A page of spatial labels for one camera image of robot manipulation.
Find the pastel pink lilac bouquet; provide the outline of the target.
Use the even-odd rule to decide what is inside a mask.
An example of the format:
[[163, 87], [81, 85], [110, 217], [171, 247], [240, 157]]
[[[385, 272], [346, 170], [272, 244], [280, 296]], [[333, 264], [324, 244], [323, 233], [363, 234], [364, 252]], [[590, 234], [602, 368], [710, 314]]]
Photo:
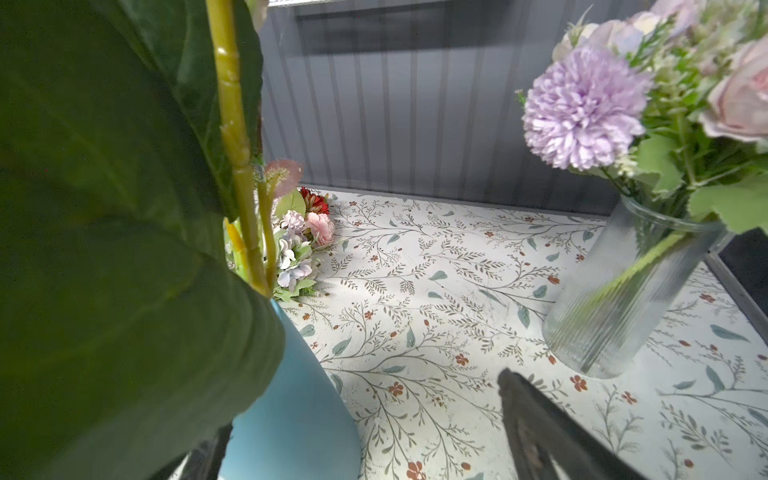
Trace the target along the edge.
[[657, 1], [572, 24], [520, 96], [551, 167], [608, 179], [652, 212], [767, 227], [767, 5]]

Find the clear ribbed glass vase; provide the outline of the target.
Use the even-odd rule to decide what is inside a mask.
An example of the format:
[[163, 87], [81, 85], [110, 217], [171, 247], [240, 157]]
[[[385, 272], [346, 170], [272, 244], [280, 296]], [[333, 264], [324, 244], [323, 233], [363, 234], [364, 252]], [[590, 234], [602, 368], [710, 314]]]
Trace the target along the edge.
[[588, 377], [624, 373], [724, 232], [622, 198], [544, 320], [550, 352]]

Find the blue ceramic vase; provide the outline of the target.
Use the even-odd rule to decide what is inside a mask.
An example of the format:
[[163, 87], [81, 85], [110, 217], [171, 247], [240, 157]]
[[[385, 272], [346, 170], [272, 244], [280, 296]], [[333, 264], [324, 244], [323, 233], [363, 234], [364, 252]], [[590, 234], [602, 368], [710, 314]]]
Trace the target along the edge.
[[221, 479], [356, 479], [361, 440], [340, 394], [277, 302], [285, 349], [265, 393], [234, 419]]

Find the red gerbera flower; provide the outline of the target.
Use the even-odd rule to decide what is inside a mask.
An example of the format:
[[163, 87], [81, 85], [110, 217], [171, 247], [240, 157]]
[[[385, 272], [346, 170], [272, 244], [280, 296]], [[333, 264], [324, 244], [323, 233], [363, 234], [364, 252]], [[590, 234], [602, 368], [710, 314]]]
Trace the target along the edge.
[[326, 196], [319, 195], [306, 187], [301, 187], [299, 192], [304, 200], [307, 213], [329, 214], [328, 199]]

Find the mixed pastel flower bunch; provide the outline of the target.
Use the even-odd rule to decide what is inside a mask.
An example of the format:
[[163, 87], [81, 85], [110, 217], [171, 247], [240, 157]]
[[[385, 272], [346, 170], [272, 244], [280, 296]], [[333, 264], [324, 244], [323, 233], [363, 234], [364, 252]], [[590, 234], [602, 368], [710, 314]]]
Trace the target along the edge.
[[274, 296], [279, 301], [311, 296], [321, 265], [315, 253], [332, 243], [335, 225], [327, 213], [301, 214], [296, 210], [288, 210], [275, 220], [278, 257]]

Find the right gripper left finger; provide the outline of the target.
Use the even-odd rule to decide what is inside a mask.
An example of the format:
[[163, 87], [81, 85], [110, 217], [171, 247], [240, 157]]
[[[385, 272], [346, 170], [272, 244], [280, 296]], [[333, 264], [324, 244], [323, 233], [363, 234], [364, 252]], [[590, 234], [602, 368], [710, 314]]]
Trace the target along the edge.
[[214, 437], [202, 441], [188, 453], [172, 460], [150, 476], [150, 479], [221, 479], [219, 473], [232, 431], [232, 424], [220, 428]]

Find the blue hydrangea flower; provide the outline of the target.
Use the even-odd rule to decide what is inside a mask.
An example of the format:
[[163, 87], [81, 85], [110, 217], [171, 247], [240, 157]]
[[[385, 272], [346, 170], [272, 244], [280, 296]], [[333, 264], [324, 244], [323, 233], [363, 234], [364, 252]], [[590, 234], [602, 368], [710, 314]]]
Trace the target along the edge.
[[1, 475], [146, 479], [282, 356], [235, 217], [202, 1], [1, 5]]

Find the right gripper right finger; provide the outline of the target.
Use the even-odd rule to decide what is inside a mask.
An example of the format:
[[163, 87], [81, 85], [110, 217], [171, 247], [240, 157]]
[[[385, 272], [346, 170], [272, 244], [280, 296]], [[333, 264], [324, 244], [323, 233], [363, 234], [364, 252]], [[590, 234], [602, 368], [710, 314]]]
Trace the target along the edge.
[[503, 424], [519, 479], [641, 479], [522, 375], [497, 380]]

